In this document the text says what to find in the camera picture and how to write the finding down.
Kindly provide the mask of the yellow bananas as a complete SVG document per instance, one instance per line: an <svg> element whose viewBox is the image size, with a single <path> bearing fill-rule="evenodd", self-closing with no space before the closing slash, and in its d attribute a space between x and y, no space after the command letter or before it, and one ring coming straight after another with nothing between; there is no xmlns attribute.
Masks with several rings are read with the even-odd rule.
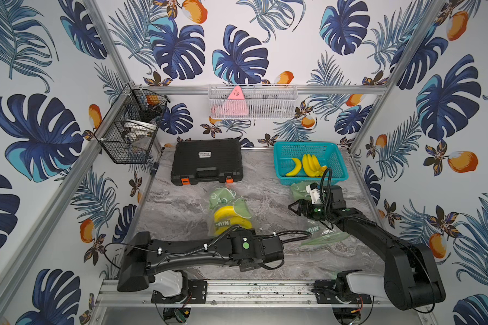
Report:
<svg viewBox="0 0 488 325"><path fill-rule="evenodd" d="M219 208L214 214L214 234L222 234L229 227L238 225L245 229L253 228L252 215L245 206L226 206Z"/></svg>

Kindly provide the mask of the yellow banana from bag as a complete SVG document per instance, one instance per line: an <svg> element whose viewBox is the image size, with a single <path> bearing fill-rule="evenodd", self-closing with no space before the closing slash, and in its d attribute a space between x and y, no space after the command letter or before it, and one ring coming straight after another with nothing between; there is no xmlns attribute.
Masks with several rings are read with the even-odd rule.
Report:
<svg viewBox="0 0 488 325"><path fill-rule="evenodd" d="M302 169L308 177L322 177L328 167L321 166L315 155L305 154L302 157Z"/></svg>

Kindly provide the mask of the yellow single banana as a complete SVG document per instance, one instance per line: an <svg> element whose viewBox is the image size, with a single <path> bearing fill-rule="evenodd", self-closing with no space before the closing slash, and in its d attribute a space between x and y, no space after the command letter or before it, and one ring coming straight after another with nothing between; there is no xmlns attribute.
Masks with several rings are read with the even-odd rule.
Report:
<svg viewBox="0 0 488 325"><path fill-rule="evenodd" d="M286 173L286 177L296 177L302 170L302 162L299 158L291 158L291 160L294 163L294 168Z"/></svg>

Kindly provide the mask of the zip-top bag with bananas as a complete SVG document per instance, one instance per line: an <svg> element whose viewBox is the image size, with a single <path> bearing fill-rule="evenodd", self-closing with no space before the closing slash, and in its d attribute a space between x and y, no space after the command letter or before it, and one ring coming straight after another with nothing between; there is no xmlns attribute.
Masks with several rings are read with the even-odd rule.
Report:
<svg viewBox="0 0 488 325"><path fill-rule="evenodd" d="M229 227L238 225L253 228L253 215L244 197L231 188L216 188L209 197L210 216L207 218L208 234L218 236Z"/></svg>

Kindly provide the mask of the zip-top bag green print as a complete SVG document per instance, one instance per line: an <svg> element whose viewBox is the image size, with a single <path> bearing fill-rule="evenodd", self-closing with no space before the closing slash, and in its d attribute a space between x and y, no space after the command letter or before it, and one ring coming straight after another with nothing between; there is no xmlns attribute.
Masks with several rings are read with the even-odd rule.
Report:
<svg viewBox="0 0 488 325"><path fill-rule="evenodd" d="M306 192L306 186L316 183L315 181L301 181L290 186L292 196L295 200L310 200L309 194ZM327 244L336 244L349 237L349 234L331 226L325 226L321 222L308 219L306 222L306 231L310 232L312 236L302 242L302 246L321 246Z"/></svg>

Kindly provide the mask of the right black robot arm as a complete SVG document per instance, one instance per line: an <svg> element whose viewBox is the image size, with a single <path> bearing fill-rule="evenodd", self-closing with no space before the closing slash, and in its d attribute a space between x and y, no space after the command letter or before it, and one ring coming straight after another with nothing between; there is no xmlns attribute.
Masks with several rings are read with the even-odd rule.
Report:
<svg viewBox="0 0 488 325"><path fill-rule="evenodd" d="M446 291L434 255L425 244L401 239L356 208L349 208L339 186L330 186L316 200L299 199L288 209L323 224L330 223L369 247L384 262L383 276L359 271L342 272L339 291L388 299L399 310L435 305L446 299Z"/></svg>

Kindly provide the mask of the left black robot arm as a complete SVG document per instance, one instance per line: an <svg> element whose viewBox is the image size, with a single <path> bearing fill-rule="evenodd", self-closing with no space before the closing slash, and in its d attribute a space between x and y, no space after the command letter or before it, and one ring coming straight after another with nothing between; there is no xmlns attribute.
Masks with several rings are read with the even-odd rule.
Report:
<svg viewBox="0 0 488 325"><path fill-rule="evenodd" d="M126 245L117 290L143 291L157 274L202 265L238 267L241 272L268 268L284 260L284 245L277 235L259 235L253 229L231 226L221 235L204 240L165 241L139 232Z"/></svg>

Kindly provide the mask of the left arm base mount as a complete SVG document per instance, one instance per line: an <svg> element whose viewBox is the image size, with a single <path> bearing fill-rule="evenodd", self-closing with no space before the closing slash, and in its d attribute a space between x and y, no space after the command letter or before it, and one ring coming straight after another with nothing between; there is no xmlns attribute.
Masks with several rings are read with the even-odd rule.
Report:
<svg viewBox="0 0 488 325"><path fill-rule="evenodd" d="M154 290L151 303L155 304L205 304L208 283L204 280L185 280L179 294L164 297L161 292Z"/></svg>

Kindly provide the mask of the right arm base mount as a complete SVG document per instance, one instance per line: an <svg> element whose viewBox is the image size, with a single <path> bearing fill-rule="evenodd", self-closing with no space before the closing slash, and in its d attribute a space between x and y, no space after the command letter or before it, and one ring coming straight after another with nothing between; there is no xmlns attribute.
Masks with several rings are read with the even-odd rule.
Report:
<svg viewBox="0 0 488 325"><path fill-rule="evenodd" d="M361 306L372 302L371 296L351 292L348 284L341 280L316 280L311 292L318 304Z"/></svg>

